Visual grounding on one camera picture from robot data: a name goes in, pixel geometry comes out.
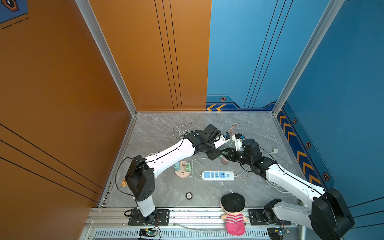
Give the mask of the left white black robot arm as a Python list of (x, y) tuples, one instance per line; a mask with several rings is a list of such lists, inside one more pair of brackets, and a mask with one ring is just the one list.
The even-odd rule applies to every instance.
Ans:
[(215, 160), (221, 155), (219, 148), (229, 139), (229, 133), (222, 133), (209, 124), (203, 130), (186, 132), (175, 145), (155, 155), (132, 158), (124, 180), (135, 198), (140, 219), (146, 224), (157, 222), (157, 208), (152, 194), (155, 191), (155, 180), (162, 172), (198, 153), (205, 153), (209, 160)]

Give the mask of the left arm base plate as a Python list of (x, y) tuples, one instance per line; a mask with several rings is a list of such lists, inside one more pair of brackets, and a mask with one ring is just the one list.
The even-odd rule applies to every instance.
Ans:
[(138, 209), (130, 211), (128, 217), (129, 226), (148, 226), (148, 225), (157, 225), (157, 226), (167, 226), (170, 219), (170, 210), (157, 210), (151, 213), (147, 217), (143, 217), (142, 213)]

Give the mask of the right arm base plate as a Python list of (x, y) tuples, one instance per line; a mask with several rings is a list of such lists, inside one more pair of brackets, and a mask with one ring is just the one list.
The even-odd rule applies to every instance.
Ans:
[(288, 225), (292, 223), (290, 221), (280, 221), (272, 210), (265, 209), (250, 209), (248, 210), (249, 218), (252, 226), (264, 226), (264, 225)]

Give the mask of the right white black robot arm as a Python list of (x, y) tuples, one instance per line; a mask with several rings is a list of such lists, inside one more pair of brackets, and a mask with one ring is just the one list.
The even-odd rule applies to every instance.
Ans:
[(282, 187), (303, 203), (294, 205), (273, 199), (264, 206), (264, 218), (268, 224), (295, 223), (313, 230), (322, 240), (340, 240), (355, 226), (355, 220), (338, 190), (309, 183), (284, 169), (272, 155), (263, 156), (262, 150), (254, 139), (246, 139), (241, 151), (226, 148), (222, 155), (228, 161), (249, 166), (252, 173)]

